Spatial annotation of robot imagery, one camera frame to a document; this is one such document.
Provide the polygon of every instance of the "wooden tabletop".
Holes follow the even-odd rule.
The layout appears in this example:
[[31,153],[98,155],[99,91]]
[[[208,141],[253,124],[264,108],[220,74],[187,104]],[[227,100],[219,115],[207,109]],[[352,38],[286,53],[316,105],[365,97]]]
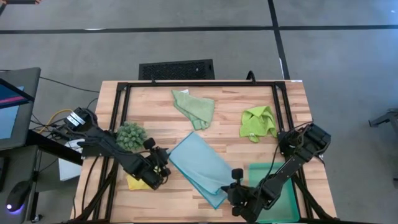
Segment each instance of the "wooden tabletop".
[[[109,128],[111,113],[116,94],[116,81],[105,81],[98,98],[96,114],[99,126]],[[294,125],[312,120],[310,108],[302,82],[286,81],[287,94],[294,119]],[[275,114],[271,87],[134,87],[131,89],[127,121],[143,126],[150,137],[160,147],[174,148],[187,134],[193,131],[192,124],[173,106],[171,90],[189,89],[191,95],[215,100],[215,112],[211,126],[199,134],[232,168],[244,169],[247,181],[247,168],[256,162],[271,162],[277,145],[272,136],[262,137],[257,144],[248,138],[239,137],[241,115],[246,109],[255,106],[271,106]],[[118,118],[120,121],[124,93],[119,102]],[[282,94],[279,101],[286,122]],[[81,213],[81,200],[88,171],[93,158],[85,159],[76,192],[76,212]],[[276,162],[284,158],[277,153]],[[98,188],[102,158],[94,166],[88,182],[85,206],[90,202]],[[211,205],[195,190],[185,177],[169,163],[172,171],[169,181],[158,190],[130,191],[127,186],[126,173],[119,167],[116,191],[114,194],[111,222],[244,222],[241,217],[231,214],[231,205],[227,200],[214,210]],[[323,164],[316,159],[304,165],[309,191],[318,203],[331,216],[336,216],[328,180]],[[297,189],[301,216],[305,217],[302,195]],[[108,192],[105,192],[99,217],[105,214]]]

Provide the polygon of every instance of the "green plastic container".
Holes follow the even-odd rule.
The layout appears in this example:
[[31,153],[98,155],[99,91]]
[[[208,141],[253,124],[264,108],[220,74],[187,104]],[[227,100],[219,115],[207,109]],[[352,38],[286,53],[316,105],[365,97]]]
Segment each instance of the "green plastic container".
[[[282,165],[281,162],[274,163],[271,174],[275,173]],[[266,176],[269,168],[271,168],[271,163],[251,164],[249,166],[249,185],[257,186],[259,181]],[[293,183],[289,180],[283,186],[282,193],[275,205],[270,210],[262,210],[257,222],[297,222],[299,219],[300,214],[294,197]]]

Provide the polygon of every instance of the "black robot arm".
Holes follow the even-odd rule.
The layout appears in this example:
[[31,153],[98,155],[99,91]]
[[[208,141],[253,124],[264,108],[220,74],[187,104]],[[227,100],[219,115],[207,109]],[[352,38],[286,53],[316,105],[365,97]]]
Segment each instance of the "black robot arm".
[[92,111],[77,108],[65,118],[65,124],[53,132],[67,139],[83,138],[85,141],[78,143],[83,149],[95,147],[110,153],[124,171],[156,190],[164,182],[164,177],[170,174],[170,169],[166,168],[169,158],[167,149],[154,147],[155,141],[150,138],[144,142],[145,149],[148,149],[145,152],[149,152],[149,156],[125,151],[116,144],[115,134],[99,128],[96,120]]
[[240,184],[243,170],[233,170],[233,179],[237,180],[222,189],[228,193],[233,206],[233,215],[241,215],[248,223],[254,223],[262,209],[270,209],[280,197],[283,185],[314,156],[323,154],[330,144],[330,135],[315,124],[309,124],[299,130],[287,133],[280,141],[280,147],[294,150],[291,157],[275,174],[266,175],[257,187]]

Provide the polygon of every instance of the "green spiky ball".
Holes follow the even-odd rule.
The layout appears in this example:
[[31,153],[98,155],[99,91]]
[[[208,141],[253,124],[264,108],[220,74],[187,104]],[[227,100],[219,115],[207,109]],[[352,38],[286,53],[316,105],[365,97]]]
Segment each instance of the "green spiky ball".
[[136,152],[142,148],[142,144],[147,139],[147,134],[143,127],[137,123],[124,123],[118,129],[116,143],[124,150]]

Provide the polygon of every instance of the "green cloth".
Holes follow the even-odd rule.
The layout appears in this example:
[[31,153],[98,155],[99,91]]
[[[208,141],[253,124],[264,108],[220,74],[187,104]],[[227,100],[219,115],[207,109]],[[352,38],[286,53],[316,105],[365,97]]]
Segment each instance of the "green cloth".
[[210,127],[214,113],[214,100],[196,98],[178,90],[172,90],[172,94],[175,99],[174,107],[192,122],[195,130]]
[[249,137],[252,142],[259,142],[258,136],[270,132],[276,138],[275,119],[269,106],[258,106],[243,111],[240,137]]

